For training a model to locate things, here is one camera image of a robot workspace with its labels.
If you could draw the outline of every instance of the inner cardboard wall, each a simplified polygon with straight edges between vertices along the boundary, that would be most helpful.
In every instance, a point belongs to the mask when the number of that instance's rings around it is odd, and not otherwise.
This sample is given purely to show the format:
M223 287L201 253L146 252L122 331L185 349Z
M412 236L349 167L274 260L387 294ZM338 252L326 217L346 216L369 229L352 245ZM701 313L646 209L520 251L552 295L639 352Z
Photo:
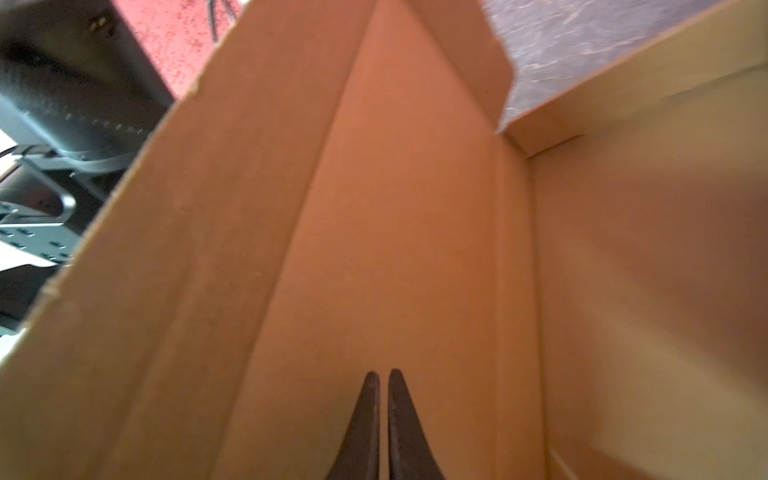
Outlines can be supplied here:
M768 472L766 125L752 69L534 159L555 478Z
M528 171L494 131L410 8L380 0L215 478L325 472L369 370L387 478L392 368L446 478L544 477Z

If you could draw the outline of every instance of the cardboard flap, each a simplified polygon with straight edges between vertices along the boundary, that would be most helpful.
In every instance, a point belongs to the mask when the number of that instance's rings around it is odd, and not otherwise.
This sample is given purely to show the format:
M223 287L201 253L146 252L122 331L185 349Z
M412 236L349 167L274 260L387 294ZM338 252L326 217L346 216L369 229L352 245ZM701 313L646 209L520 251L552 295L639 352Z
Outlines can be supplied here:
M456 5L459 56L403 0L247 8L0 370L3 478L322 478L347 386L390 366L449 475L543 477L526 165Z
M3 478L210 474L374 3L244 12L3 366Z
M512 86L512 67L477 0L407 0L485 114L497 124Z

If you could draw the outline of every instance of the black cable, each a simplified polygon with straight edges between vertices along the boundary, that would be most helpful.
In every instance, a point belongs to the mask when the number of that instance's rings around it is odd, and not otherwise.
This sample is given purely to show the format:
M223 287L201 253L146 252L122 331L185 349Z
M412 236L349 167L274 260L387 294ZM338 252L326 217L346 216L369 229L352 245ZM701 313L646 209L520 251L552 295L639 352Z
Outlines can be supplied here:
M219 35L216 32L216 0L208 1L208 26L210 27L210 36L214 43L219 42Z

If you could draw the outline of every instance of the cardboard box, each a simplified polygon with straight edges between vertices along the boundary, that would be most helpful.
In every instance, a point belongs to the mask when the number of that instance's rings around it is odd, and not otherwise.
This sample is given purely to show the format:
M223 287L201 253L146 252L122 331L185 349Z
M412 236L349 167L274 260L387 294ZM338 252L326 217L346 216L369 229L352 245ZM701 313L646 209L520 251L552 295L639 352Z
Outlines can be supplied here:
M254 2L3 366L3 478L323 478L394 367L446 478L761 478L766 13L501 136L471 0Z

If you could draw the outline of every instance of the red carpet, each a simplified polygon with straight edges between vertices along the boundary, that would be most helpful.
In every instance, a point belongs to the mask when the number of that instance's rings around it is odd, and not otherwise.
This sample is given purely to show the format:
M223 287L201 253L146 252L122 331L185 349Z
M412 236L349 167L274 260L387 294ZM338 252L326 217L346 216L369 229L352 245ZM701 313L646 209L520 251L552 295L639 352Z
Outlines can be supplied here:
M214 51L206 0L113 0L155 68L177 97L197 78ZM233 7L239 8L237 0ZM229 22L217 0L219 36Z

